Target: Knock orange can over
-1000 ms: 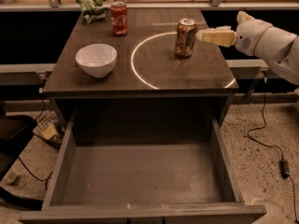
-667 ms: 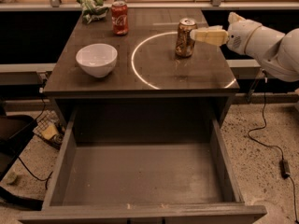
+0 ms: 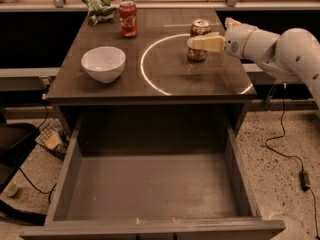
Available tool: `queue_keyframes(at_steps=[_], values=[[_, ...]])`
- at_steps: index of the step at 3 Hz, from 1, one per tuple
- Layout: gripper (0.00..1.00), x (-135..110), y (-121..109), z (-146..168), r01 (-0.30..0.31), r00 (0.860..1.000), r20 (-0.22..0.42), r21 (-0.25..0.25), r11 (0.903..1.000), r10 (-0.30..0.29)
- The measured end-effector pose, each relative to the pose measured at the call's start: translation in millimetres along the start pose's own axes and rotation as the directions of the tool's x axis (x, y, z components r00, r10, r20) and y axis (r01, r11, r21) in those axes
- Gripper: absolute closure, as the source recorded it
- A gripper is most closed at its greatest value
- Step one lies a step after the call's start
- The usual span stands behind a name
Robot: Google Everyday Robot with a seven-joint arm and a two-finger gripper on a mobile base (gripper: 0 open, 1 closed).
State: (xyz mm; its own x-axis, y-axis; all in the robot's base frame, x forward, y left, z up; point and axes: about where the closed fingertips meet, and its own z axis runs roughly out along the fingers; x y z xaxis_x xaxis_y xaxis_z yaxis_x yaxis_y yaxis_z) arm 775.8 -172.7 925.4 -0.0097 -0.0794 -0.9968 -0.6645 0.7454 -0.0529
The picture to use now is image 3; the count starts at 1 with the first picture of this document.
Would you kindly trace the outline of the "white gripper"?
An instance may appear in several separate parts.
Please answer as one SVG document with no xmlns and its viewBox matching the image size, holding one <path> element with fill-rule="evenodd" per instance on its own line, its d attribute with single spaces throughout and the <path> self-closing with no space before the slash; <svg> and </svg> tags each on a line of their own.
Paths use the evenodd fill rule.
<svg viewBox="0 0 320 240">
<path fill-rule="evenodd" d="M 231 17 L 225 19 L 225 27 L 224 37 L 221 36 L 219 32 L 209 32 L 204 35 L 198 35 L 187 40 L 188 47 L 208 52 L 221 52 L 225 48 L 229 55 L 243 58 L 249 36 L 257 30 L 257 27 L 241 23 Z"/>
</svg>

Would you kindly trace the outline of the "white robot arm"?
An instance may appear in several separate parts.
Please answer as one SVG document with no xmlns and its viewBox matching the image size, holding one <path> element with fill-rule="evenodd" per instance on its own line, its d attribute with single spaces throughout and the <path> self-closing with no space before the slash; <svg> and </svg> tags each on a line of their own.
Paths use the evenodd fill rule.
<svg viewBox="0 0 320 240">
<path fill-rule="evenodd" d="M 301 28 L 276 34 L 230 17 L 225 26 L 224 35 L 212 32 L 190 37 L 188 47 L 207 52 L 225 50 L 231 56 L 254 62 L 278 81 L 300 80 L 320 106 L 320 43 L 313 34 Z"/>
</svg>

